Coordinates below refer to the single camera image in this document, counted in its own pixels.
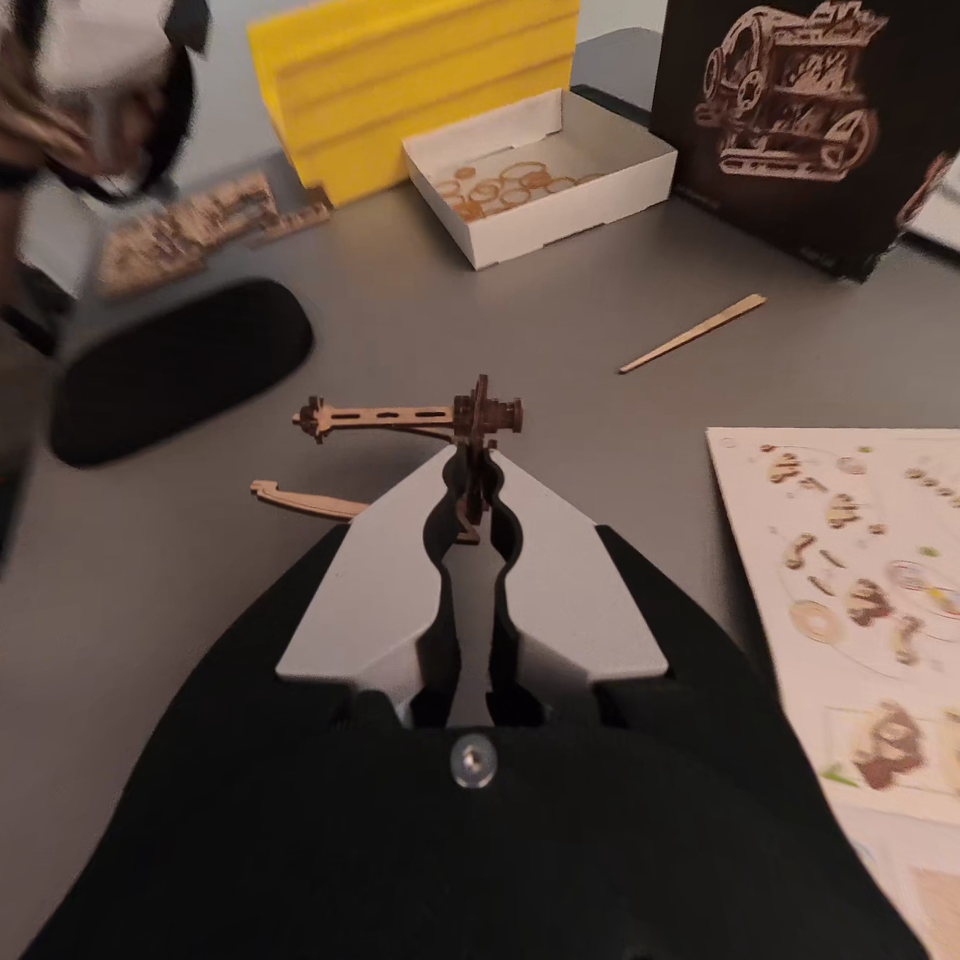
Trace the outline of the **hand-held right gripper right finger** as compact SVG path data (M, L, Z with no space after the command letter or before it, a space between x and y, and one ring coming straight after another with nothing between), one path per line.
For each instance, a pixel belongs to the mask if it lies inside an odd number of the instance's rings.
M597 690L668 661L596 522L503 453L486 456L495 583L486 705L496 725L596 723Z

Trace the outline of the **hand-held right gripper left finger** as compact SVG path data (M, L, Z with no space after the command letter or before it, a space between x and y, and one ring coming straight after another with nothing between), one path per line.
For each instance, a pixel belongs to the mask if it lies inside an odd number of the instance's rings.
M406 726L447 725L461 671L444 564L461 528L458 477L449 446L349 524L279 678L377 691Z

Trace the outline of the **slotted wooden beam assembly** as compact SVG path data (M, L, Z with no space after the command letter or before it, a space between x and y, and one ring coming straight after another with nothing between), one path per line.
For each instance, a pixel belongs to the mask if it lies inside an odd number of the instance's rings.
M318 445L336 431L380 430L444 441L461 450L464 477L454 489L462 524L459 542L463 544L470 541L490 508L487 452L497 448L498 433L521 433L523 421L523 401L492 397L485 374L478 376L469 393L455 396L447 406L343 408L312 395L292 416L293 425Z

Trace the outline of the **black model kit box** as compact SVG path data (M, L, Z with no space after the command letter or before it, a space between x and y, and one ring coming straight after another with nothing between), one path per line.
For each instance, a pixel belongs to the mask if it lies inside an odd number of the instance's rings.
M958 157L957 1L669 2L651 132L674 189L865 281Z

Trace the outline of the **person's left hand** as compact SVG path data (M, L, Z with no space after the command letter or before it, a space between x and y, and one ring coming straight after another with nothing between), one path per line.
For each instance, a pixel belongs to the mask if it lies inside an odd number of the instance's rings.
M1 191L21 194L47 161L83 164L95 159L87 132L46 102L33 63L18 37L2 32Z

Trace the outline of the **thin wooden lever strip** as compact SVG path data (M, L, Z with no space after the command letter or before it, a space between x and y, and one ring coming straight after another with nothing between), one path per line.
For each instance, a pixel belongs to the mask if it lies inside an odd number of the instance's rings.
M284 510L316 516L332 522L350 523L369 507L367 503L322 494L294 493L281 490L276 481L253 481L249 486L249 491L262 502ZM457 501L456 510L459 523L456 543L463 546L478 546L481 543L481 536L474 524L470 522L462 499Z

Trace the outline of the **laser-cut plywood sheet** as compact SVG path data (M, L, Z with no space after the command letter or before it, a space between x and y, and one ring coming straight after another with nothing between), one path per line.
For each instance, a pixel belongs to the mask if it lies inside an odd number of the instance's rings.
M221 182L108 234L96 293L114 300L154 290L205 270L210 258L229 245L265 247L328 222L330 213L322 201L282 213L261 171Z

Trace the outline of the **printed instruction sheet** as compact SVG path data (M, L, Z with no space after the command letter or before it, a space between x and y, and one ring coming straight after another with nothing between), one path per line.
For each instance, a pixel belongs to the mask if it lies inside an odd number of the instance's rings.
M958 958L959 431L711 427L784 712L931 958Z

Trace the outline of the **yellow box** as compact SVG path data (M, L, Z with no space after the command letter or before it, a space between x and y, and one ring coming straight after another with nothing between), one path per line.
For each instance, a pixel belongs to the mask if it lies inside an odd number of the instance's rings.
M250 22L262 101L337 210L408 178L403 141L570 84L578 1L338 1Z

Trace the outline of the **black oval pad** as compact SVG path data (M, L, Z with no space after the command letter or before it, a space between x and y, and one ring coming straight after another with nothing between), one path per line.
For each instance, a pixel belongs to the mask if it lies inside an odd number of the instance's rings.
M314 345L304 307L281 283L223 286L72 361L55 390L50 448L75 469L147 450L273 388Z

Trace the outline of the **thin wooden stick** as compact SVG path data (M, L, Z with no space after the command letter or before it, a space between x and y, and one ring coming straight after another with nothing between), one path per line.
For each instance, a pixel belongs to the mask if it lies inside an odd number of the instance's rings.
M734 320L749 314L767 303L767 297L762 294L749 294L736 303L727 306L719 313L704 319L689 330L678 334L676 337L651 351L639 356L629 363L620 366L616 371L618 376L626 376L631 372L654 362L668 354L677 352L682 347L691 344L709 335L714 330L719 330Z

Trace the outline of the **white cardboard tray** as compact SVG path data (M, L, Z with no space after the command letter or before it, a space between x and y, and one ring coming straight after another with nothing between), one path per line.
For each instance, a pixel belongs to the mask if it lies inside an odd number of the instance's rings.
M473 269L664 202L677 151L645 126L554 89L402 142L409 177Z

